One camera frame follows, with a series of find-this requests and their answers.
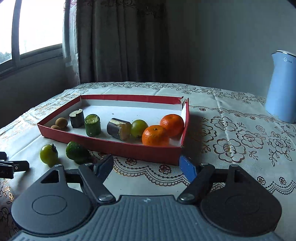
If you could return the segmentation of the dark green cucumber end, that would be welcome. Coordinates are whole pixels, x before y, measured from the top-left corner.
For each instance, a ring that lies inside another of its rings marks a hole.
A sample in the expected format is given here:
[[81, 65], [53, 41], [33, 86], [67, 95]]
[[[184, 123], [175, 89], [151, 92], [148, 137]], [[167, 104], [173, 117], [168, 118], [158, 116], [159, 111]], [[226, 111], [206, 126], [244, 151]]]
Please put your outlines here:
[[88, 149], [73, 141], [67, 144], [66, 156], [79, 165], [89, 162], [91, 159]]

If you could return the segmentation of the green tomato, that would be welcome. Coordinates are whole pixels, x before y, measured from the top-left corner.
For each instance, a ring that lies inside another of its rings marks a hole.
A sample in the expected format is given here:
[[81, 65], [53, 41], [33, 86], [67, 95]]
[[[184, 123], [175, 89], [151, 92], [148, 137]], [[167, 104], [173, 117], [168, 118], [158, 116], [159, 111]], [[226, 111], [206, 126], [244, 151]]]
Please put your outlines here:
[[40, 159], [49, 167], [53, 167], [58, 163], [58, 151], [54, 144], [44, 145], [40, 150]]
[[143, 120], [135, 120], [132, 122], [130, 134], [134, 138], [141, 138], [144, 130], [148, 127], [148, 124]]

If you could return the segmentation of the green cucumber piece cut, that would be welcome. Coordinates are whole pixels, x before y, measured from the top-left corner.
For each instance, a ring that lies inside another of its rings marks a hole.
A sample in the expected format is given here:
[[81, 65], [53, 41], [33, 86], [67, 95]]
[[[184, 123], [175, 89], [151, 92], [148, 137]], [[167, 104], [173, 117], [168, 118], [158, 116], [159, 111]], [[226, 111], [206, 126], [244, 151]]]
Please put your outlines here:
[[90, 114], [85, 118], [85, 131], [89, 137], [96, 137], [101, 133], [100, 118], [96, 114]]

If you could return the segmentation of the dark sugarcane piece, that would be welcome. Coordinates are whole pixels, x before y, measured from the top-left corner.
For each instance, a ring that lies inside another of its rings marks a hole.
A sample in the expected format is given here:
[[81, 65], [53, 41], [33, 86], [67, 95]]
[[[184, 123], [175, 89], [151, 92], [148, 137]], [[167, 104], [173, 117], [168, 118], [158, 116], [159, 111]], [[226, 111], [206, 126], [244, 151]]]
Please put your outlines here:
[[107, 124], [107, 133], [121, 141], [130, 137], [131, 123], [129, 121], [112, 118]]
[[80, 128], [84, 125], [84, 113], [82, 109], [77, 109], [69, 114], [71, 126]]

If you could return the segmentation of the brown longan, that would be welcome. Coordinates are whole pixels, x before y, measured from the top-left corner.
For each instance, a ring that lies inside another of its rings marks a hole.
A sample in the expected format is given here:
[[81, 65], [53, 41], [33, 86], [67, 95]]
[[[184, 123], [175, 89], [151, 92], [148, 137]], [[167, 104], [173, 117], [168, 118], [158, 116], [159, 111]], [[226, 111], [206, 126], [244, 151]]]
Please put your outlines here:
[[61, 130], [61, 128], [58, 125], [52, 125], [51, 128], [55, 130]]
[[57, 125], [61, 129], [64, 129], [67, 127], [68, 121], [66, 120], [66, 118], [58, 118], [55, 121], [55, 125]]

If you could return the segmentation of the orange mandarin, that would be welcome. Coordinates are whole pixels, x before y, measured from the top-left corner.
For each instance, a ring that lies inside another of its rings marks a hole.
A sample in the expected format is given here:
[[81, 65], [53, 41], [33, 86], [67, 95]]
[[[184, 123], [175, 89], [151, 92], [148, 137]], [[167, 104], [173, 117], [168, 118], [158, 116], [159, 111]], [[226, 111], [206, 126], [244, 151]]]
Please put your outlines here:
[[151, 147], [168, 146], [170, 138], [167, 130], [160, 125], [152, 125], [147, 127], [142, 134], [142, 144]]
[[184, 121], [177, 114], [168, 114], [164, 116], [159, 125], [166, 129], [170, 138], [180, 136], [184, 130]]

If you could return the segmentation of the floral white tablecloth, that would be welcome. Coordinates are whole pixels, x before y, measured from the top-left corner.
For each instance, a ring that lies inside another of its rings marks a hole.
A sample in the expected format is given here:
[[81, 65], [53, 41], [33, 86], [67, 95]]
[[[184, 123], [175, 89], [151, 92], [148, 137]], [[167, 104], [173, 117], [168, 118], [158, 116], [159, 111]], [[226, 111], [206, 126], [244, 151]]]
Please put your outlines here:
[[38, 122], [81, 94], [143, 94], [184, 97], [190, 104], [187, 155], [216, 168], [238, 164], [282, 205], [276, 233], [295, 240], [295, 125], [265, 111], [265, 99], [186, 84], [102, 82], [64, 90], [29, 109], [1, 129], [1, 150], [13, 160], [27, 160], [30, 170], [1, 180], [1, 240], [18, 232], [11, 218], [13, 200], [48, 170], [40, 149], [52, 141], [41, 136]]

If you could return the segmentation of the red shallow cardboard box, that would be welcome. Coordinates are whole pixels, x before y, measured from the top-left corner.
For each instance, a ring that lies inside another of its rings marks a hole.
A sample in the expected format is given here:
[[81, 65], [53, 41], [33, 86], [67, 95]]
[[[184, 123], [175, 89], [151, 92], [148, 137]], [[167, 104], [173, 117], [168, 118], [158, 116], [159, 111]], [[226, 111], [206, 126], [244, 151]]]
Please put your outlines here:
[[76, 142], [86, 149], [137, 160], [178, 165], [186, 132], [166, 144], [148, 146], [132, 135], [132, 123], [160, 124], [168, 114], [189, 125], [189, 100], [155, 95], [80, 95], [38, 123], [42, 136], [62, 143]]

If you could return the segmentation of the light blue electric kettle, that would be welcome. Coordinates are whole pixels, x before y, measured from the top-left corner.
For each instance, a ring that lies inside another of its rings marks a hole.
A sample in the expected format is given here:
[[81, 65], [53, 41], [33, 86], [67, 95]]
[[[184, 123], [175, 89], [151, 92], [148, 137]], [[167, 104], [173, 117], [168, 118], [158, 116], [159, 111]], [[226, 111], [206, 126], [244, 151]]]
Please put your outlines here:
[[274, 69], [265, 109], [281, 121], [295, 123], [295, 54], [277, 50], [272, 58]]

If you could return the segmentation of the brown patterned curtain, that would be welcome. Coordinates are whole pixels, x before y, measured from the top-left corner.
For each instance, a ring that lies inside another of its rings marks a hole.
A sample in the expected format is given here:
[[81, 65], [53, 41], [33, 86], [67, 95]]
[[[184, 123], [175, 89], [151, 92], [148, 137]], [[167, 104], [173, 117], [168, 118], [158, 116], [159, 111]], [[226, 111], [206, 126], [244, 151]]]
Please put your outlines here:
[[188, 83], [183, 1], [65, 1], [63, 57], [72, 85]]

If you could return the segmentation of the window with grey frame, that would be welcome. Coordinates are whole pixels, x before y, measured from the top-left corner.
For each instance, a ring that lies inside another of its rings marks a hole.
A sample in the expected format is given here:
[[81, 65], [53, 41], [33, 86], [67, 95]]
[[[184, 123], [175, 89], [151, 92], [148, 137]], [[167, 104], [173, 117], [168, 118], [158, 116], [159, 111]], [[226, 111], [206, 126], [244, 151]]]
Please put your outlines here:
[[69, 1], [1, 1], [1, 76], [62, 56]]

